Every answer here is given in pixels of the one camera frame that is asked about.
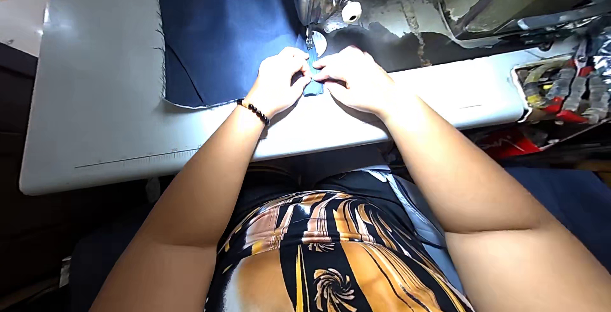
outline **forearm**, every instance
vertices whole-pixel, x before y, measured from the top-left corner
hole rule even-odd
[[[524,230],[553,220],[520,183],[419,97],[401,102],[383,120],[446,231]]]
[[[237,107],[168,186],[139,236],[180,246],[216,245],[263,127],[254,113]]]

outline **navy blue fabric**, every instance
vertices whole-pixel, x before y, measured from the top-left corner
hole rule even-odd
[[[159,0],[165,98],[188,107],[245,97],[263,59],[298,44],[293,0]],[[305,48],[301,41],[300,48]]]
[[[611,189],[591,171],[506,168],[611,272]]]

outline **person's hand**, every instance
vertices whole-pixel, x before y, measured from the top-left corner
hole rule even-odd
[[[367,52],[349,46],[337,54],[321,58],[313,64],[320,73],[317,81],[327,81],[325,87],[338,101],[362,112],[374,113],[383,119],[390,107],[399,103],[401,93],[395,82]]]
[[[312,79],[307,59],[310,55],[294,47],[285,47],[279,54],[266,58],[244,104],[252,104],[271,119],[297,101]],[[291,86],[291,78],[301,71],[304,76]]]

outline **fingers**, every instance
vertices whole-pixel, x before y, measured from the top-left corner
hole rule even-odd
[[[292,57],[291,59],[289,59],[289,61],[287,62],[287,69],[291,71],[291,75],[295,74],[298,71],[301,71],[305,77],[312,77],[310,66],[303,58]]]
[[[311,80],[311,78],[303,76],[297,81],[295,81],[295,83],[291,87],[291,90],[295,94],[295,98],[299,97],[304,92],[304,89],[306,89],[306,85],[308,85]]]
[[[312,63],[312,66],[316,67],[317,69],[329,66],[337,57],[339,57],[339,53],[328,55],[327,57],[320,58],[319,60]]]
[[[345,75],[343,75],[341,70],[332,66],[325,67],[318,74],[315,74],[312,78],[318,82],[327,79],[342,80],[344,82],[346,81],[346,77]]]
[[[310,55],[302,50],[295,47],[285,47],[280,51],[278,55],[285,55],[287,57],[297,57],[302,59],[310,58]]]
[[[331,95],[335,97],[338,101],[340,101],[341,103],[345,105],[348,105],[347,103],[348,89],[344,88],[343,85],[341,85],[340,83],[336,83],[336,82],[326,82],[325,88],[327,88],[327,90],[329,90]]]

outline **white table top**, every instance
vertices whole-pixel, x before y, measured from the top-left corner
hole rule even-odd
[[[234,105],[193,111],[163,100],[157,10],[157,0],[50,0],[19,180],[25,194],[176,173],[231,113]],[[392,76],[458,128],[502,124],[523,114],[509,71],[538,60],[533,51]],[[375,116],[344,111],[328,93],[301,98],[272,122],[254,160],[389,139]]]

